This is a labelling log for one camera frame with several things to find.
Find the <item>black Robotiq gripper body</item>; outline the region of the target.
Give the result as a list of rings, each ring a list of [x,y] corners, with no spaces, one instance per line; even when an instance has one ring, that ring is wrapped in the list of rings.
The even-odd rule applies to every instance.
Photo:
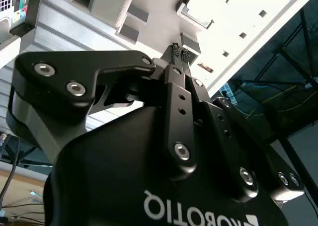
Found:
[[[164,145],[163,115],[146,107],[92,130],[59,153],[44,188],[47,226],[285,226],[265,190],[247,202],[221,188],[203,125]]]

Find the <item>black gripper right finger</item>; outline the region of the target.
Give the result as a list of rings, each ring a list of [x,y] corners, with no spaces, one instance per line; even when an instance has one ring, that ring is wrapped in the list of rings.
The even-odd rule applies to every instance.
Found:
[[[204,132],[212,134],[205,143],[216,159],[221,188],[237,201],[247,202],[265,190],[273,201],[293,200],[305,192],[297,173],[264,142],[243,116],[224,97],[214,100],[201,81],[191,76],[189,52],[182,50],[186,87],[192,94],[194,115],[202,120]]]

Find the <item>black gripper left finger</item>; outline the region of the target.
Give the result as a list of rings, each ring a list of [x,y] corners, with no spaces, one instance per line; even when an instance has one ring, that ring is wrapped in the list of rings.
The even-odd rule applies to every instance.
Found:
[[[164,145],[178,138],[186,151],[194,137],[193,104],[180,50],[170,45],[160,59],[139,51],[28,52],[14,62],[7,122],[40,147],[55,165],[74,139],[146,107],[163,115]]]

